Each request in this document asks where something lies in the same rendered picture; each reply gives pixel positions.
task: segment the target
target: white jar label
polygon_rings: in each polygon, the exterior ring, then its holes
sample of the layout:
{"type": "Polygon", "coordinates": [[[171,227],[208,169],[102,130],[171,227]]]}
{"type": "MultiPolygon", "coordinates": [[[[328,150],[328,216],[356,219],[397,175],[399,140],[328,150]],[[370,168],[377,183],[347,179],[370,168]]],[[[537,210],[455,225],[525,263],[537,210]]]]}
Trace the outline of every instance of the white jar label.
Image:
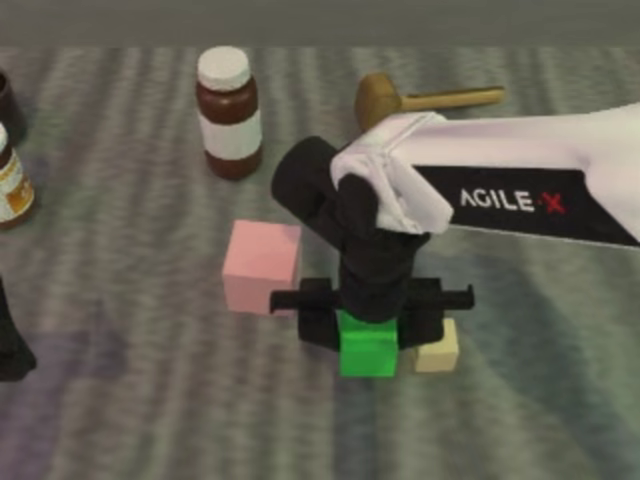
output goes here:
{"type": "Polygon", "coordinates": [[[22,215],[33,203],[31,182],[14,151],[9,163],[0,170],[0,223],[22,215]]]}
{"type": "Polygon", "coordinates": [[[202,114],[199,117],[204,148],[216,158],[241,160],[254,154],[262,143],[260,110],[234,125],[217,125],[202,114]]]}

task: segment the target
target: green cube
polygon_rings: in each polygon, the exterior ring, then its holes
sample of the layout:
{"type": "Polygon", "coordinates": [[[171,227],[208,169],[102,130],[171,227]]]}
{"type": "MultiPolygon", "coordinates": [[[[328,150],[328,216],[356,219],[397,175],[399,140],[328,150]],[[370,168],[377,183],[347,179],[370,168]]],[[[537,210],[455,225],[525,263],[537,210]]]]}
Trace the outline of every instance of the green cube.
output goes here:
{"type": "Polygon", "coordinates": [[[344,377],[393,377],[398,363],[395,319],[370,324],[338,312],[340,374],[344,377]]]}

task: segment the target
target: wooden mallet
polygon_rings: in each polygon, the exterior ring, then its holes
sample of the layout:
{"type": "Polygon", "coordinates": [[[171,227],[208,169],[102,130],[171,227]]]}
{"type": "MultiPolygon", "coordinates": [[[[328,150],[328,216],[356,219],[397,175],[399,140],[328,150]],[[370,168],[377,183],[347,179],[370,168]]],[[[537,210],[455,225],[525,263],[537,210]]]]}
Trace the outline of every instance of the wooden mallet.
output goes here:
{"type": "Polygon", "coordinates": [[[394,113],[488,105],[503,98],[504,87],[499,86],[400,96],[389,75],[378,72],[360,80],[355,114],[360,130],[365,132],[394,113]]]}

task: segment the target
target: red letter x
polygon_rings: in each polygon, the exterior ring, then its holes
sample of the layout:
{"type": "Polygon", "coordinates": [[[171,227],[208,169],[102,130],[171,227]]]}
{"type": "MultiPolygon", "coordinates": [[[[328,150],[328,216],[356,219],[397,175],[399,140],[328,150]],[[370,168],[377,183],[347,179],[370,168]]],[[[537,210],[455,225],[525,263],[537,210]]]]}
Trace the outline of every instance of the red letter x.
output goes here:
{"type": "Polygon", "coordinates": [[[547,205],[547,213],[565,213],[565,209],[562,206],[562,198],[559,193],[550,195],[545,192],[542,194],[542,200],[544,200],[544,203],[547,205]]]}

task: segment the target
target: brown jar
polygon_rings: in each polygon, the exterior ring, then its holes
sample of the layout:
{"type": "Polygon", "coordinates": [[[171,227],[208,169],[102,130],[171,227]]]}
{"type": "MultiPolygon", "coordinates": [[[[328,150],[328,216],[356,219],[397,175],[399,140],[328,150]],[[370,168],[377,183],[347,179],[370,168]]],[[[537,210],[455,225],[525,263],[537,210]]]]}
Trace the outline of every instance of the brown jar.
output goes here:
{"type": "Polygon", "coordinates": [[[35,203],[31,182],[0,123],[0,229],[8,229],[27,217],[35,203]]]}
{"type": "Polygon", "coordinates": [[[241,180],[262,161],[258,89],[247,55],[216,47],[198,60],[196,98],[205,157],[213,172],[241,180]]]}

